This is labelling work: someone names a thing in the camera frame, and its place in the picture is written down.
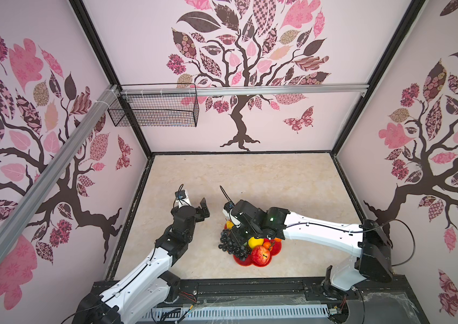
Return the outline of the yellow lemon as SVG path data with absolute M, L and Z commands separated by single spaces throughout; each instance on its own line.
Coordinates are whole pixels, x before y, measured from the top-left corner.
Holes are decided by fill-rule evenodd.
M 248 246 L 251 250 L 253 250 L 254 248 L 256 247 L 259 247 L 259 246 L 262 246 L 263 243 L 264 243 L 264 239 L 263 238 L 254 238 L 254 237 L 251 237 L 249 240 L 248 240 Z

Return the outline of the red flower-shaped bowl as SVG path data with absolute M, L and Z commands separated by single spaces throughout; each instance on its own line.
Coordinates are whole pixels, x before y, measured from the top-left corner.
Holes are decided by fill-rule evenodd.
M 237 228 L 235 227 L 235 225 L 232 227 L 231 231 L 232 231 L 233 233 L 235 233 L 235 235 L 237 235 L 237 233 L 238 233 L 238 232 L 237 232 Z M 282 250 L 282 241 L 281 241 L 281 242 L 275 242 L 274 240 L 270 240 L 270 239 L 267 239 L 267 238 L 264 238 L 264 240 L 265 240 L 265 242 L 270 242 L 270 243 L 272 243 L 272 249 L 271 249 L 270 251 L 271 251 L 271 255 L 272 255 L 272 259 L 273 259 L 274 256 L 278 255 L 278 254 L 281 252 L 281 250 Z M 236 259 L 235 256 L 232 256 L 232 257 L 233 257 L 234 261 L 235 261 L 238 265 L 240 265 L 240 266 L 242 266 L 242 267 L 255 266 L 255 265 L 253 264 L 253 262 L 252 262 L 251 256 L 250 256 L 246 261 L 239 261 L 239 260 Z

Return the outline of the black grape bunch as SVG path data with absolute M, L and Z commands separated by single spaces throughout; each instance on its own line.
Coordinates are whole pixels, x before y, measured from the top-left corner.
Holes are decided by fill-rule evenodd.
M 231 231 L 231 229 L 222 230 L 218 248 L 219 250 L 236 257 L 239 261 L 246 261 L 251 254 L 251 248 L 248 243 L 239 239 L 238 236 Z

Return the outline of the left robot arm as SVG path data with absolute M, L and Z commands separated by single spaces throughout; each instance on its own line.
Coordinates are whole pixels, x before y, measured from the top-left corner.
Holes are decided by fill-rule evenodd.
M 172 225 L 136 268 L 103 292 L 87 294 L 62 322 L 136 323 L 158 304 L 176 301 L 180 278 L 169 270 L 187 251 L 196 224 L 207 219 L 210 212 L 205 198 L 198 207 L 188 198 L 177 198 L 171 214 Z

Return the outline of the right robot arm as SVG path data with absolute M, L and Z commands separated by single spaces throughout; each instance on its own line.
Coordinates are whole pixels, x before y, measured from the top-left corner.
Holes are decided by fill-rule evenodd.
M 348 257 L 327 268 L 322 288 L 327 295 L 347 292 L 366 279 L 379 283 L 393 280 L 392 244 L 384 227 L 375 221 L 339 224 L 271 207 L 264 211 L 248 201 L 228 201 L 223 206 L 226 228 L 219 249 L 241 262 L 265 267 L 275 245 L 300 240 L 335 248 Z

